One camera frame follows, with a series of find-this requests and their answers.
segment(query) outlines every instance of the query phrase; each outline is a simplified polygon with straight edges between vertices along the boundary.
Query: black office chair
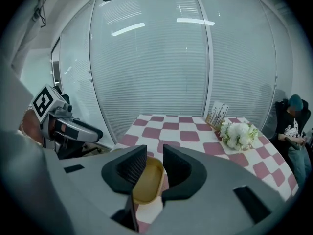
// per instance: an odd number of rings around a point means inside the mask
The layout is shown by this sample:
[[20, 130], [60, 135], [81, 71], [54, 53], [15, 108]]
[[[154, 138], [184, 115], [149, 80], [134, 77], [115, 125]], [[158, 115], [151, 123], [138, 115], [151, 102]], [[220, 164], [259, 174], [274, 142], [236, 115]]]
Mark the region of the black office chair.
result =
[[[302, 100], [303, 102], [303, 109], [301, 111], [300, 117], [296, 118], [298, 122], [298, 127], [299, 127], [299, 134], [302, 133], [302, 136], [305, 136], [306, 133], [302, 132], [305, 124], [308, 122], [310, 116], [311, 116], [311, 111], [308, 109], [309, 105], [307, 101]], [[279, 116], [282, 112], [287, 110], [288, 108], [288, 99], [284, 99], [281, 102], [275, 102], [275, 109], [276, 109], [276, 117], [277, 121], [279, 120]], [[287, 150], [282, 149], [281, 143], [278, 141], [278, 133], [276, 132], [275, 135], [269, 140], [275, 148], [280, 152], [282, 157], [285, 159], [291, 170], [293, 170], [293, 166], [291, 163], [290, 158], [287, 155]], [[299, 147], [296, 143], [292, 142], [289, 138], [285, 138], [285, 141], [289, 143], [289, 147], [293, 147], [295, 150], [298, 150]]]
[[[69, 96], [67, 94], [62, 94], [59, 86], [54, 86], [54, 88], [57, 90], [57, 92], [61, 95], [61, 97], [70, 104]], [[98, 147], [94, 147], [92, 149], [87, 149], [83, 151], [84, 148], [86, 148], [86, 144], [84, 142], [65, 139], [62, 135], [56, 134], [55, 140], [62, 144], [57, 155], [59, 159], [70, 159], [70, 158], [80, 158], [94, 150], [98, 150], [100, 152]]]

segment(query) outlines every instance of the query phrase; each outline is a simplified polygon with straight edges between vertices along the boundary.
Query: pink and white tablecloth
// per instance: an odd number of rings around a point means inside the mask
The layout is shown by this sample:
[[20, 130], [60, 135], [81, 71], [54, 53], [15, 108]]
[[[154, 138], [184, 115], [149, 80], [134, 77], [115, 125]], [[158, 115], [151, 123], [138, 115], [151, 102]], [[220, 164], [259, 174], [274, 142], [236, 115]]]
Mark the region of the pink and white tablecloth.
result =
[[[226, 121], [248, 122], [244, 117], [228, 117]], [[205, 123], [203, 117], [139, 115], [113, 150], [139, 144], [147, 145], [147, 154], [162, 162], [164, 144], [232, 160], [278, 191], [284, 200], [298, 190], [289, 166], [265, 136], [258, 138], [253, 149], [234, 151], [221, 142], [218, 133]], [[162, 191], [166, 189], [168, 180], [165, 175]], [[140, 232], [144, 232], [162, 211], [161, 197], [148, 205], [136, 206], [135, 209]]]

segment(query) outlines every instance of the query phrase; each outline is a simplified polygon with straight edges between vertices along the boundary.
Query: fluorescent light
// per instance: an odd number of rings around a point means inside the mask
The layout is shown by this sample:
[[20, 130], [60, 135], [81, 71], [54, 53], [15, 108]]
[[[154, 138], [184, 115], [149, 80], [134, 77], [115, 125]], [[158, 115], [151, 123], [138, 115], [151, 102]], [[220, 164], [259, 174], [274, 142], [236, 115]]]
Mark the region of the fluorescent light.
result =
[[202, 20], [202, 19], [194, 19], [194, 18], [177, 18], [176, 19], [177, 23], [194, 23], [194, 24], [206, 24], [213, 26], [215, 23], [207, 20]]
[[137, 23], [137, 24], [134, 24], [132, 26], [126, 27], [124, 29], [118, 30], [118, 31], [112, 33], [111, 35], [115, 37], [117, 35], [120, 35], [120, 34], [123, 34], [123, 33], [127, 32], [127, 31], [130, 31], [130, 30], [133, 30], [133, 29], [138, 29], [138, 28], [141, 28], [143, 26], [145, 26], [144, 23], [139, 23], [139, 24]]

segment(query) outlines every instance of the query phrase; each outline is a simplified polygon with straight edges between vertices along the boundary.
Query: table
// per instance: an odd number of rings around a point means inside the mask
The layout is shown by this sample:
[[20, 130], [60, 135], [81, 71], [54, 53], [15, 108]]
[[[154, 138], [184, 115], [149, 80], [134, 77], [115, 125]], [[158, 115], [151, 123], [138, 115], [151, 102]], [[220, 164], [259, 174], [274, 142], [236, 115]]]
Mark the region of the table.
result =
[[[248, 123], [244, 117], [227, 117], [225, 121]], [[147, 145], [147, 155], [162, 162], [164, 144], [232, 160], [278, 191], [284, 200], [295, 195], [298, 190], [295, 177], [286, 161], [264, 135], [255, 141], [253, 149], [234, 151], [221, 142], [218, 132], [206, 124], [203, 117], [139, 115], [112, 150], [140, 144]], [[165, 175], [161, 193], [166, 189], [168, 180]], [[135, 205], [140, 232], [145, 232], [162, 211], [161, 193], [150, 204]]]

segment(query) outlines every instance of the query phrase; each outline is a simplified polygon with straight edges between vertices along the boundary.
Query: gray pants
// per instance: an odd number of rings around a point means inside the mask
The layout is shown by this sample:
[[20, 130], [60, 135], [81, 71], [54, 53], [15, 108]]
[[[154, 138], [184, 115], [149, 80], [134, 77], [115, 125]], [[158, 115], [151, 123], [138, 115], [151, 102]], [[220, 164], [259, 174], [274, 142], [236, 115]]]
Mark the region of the gray pants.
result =
[[305, 146], [300, 146], [299, 150], [292, 147], [288, 150], [288, 157], [293, 164], [293, 173], [299, 185], [299, 188], [304, 186], [305, 180], [311, 172], [311, 162]]

